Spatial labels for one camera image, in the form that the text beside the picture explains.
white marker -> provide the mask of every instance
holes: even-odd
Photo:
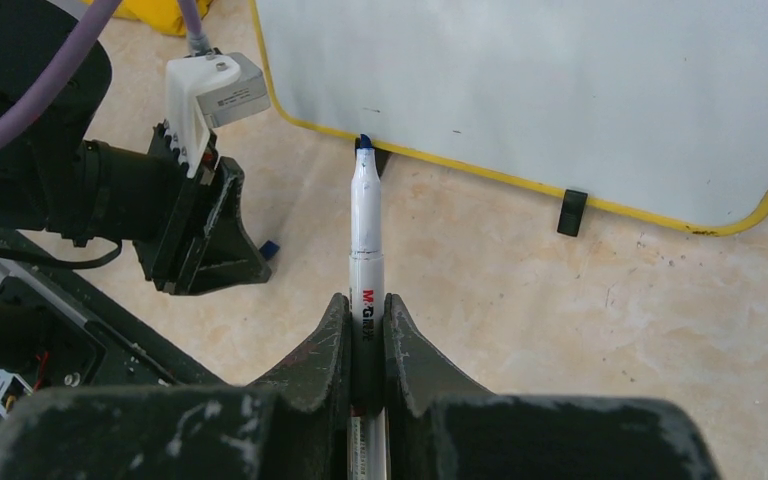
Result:
[[[352,177],[352,477],[385,478],[384,255],[381,249],[381,180],[375,149],[361,135]]]

yellow trim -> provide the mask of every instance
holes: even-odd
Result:
[[[272,73],[269,70],[269,59],[266,56],[266,44],[263,41],[263,31],[260,28],[260,17],[258,16],[258,13],[257,13],[257,1],[249,0],[249,6],[251,7],[252,20],[254,21],[254,29],[255,29],[255,32],[257,33],[257,44],[258,44],[258,47],[260,48],[260,58],[261,58],[261,61],[263,62],[263,73],[264,73],[264,76],[266,77],[266,84],[269,87],[268,88],[269,98],[270,100],[272,100],[272,105],[275,107],[275,110],[278,111],[278,114],[281,115],[284,118],[284,120],[298,127],[303,127],[310,130],[315,130],[320,133],[335,135],[335,136],[343,137],[350,140],[357,137],[357,133],[343,132],[331,127],[325,127],[322,125],[316,125],[311,122],[307,122],[305,120],[299,120],[298,118],[290,116],[284,110],[284,108],[281,107],[281,104],[278,103],[278,98],[275,96],[275,87],[272,84]],[[499,180],[501,182],[509,183],[511,185],[516,185],[518,187],[524,187],[530,190],[536,190],[540,193],[545,193],[555,197],[562,198],[564,196],[563,188],[553,187],[553,186],[545,185],[539,182],[526,180],[524,178],[514,177],[511,175],[496,172],[486,168],[469,165],[467,163],[459,162],[457,160],[450,160],[448,158],[438,157],[437,155],[420,152],[412,148],[401,147],[399,145],[393,145],[385,142],[376,142],[376,146],[381,147],[382,149],[390,152],[418,158],[420,160],[425,160],[426,162],[436,163],[438,165],[443,165],[443,166],[455,168],[458,170],[463,170],[465,172],[474,173],[476,175],[481,175],[484,177],[492,178],[494,180]],[[747,216],[743,220],[732,223],[731,225],[725,225],[721,227],[706,227],[702,225],[693,225],[693,224],[689,224],[687,222],[683,222],[681,220],[677,220],[674,218],[665,217],[663,215],[657,215],[650,212],[645,212],[637,208],[626,207],[625,205],[620,205],[614,202],[609,202],[607,200],[601,200],[593,197],[590,197],[587,199],[587,204],[601,210],[606,210],[612,213],[618,213],[620,215],[626,215],[629,217],[643,220],[645,222],[650,222],[657,225],[662,225],[664,227],[681,230],[683,232],[689,232],[689,233],[694,233],[699,235],[725,236],[725,235],[733,235],[735,233],[748,230],[749,228],[754,227],[759,222],[761,222],[761,220],[767,217],[768,190],[767,190],[767,193],[764,194],[764,198],[762,198],[761,202],[758,204],[758,207],[756,207],[755,210],[749,214],[749,216]]]

whiteboard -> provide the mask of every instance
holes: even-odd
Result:
[[[293,123],[697,233],[768,213],[768,1],[250,1]]]

table surface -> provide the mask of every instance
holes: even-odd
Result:
[[[205,26],[260,64],[244,2],[218,0]],[[163,118],[165,62],[185,42],[113,21],[102,43],[114,83],[88,137],[143,151]],[[246,172],[243,221],[281,245],[264,285],[173,298],[145,282],[133,248],[82,275],[225,380],[245,384],[347,292],[350,142],[274,109],[218,131]],[[654,396],[699,424],[726,478],[768,477],[768,218],[746,233],[684,233],[588,211],[554,233],[559,201],[396,156],[383,181],[387,289],[422,332],[496,392]],[[30,234],[65,258],[55,235]]]
[[[683,231],[768,212],[768,2],[250,2],[292,123]]]

yellow bag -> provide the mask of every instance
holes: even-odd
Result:
[[[92,1],[84,0],[84,3],[92,3]],[[199,15],[204,17],[207,14],[207,7],[212,1],[196,0]],[[122,0],[113,16],[139,20],[166,35],[187,34],[187,27],[184,25],[184,17],[181,15],[177,0]]]

